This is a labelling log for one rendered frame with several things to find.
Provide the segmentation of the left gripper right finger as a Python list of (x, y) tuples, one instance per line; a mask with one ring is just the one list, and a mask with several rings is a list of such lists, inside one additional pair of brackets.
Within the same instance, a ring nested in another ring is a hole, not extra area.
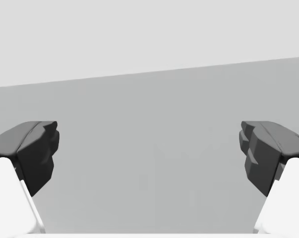
[(242, 121), (248, 180), (266, 197), (253, 231), (299, 234), (299, 135), (271, 121)]

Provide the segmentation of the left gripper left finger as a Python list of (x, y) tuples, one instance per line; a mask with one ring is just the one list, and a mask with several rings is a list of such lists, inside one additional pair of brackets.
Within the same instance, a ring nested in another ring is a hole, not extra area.
[(27, 121), (0, 135), (0, 234), (46, 232), (32, 198), (52, 177), (57, 126)]

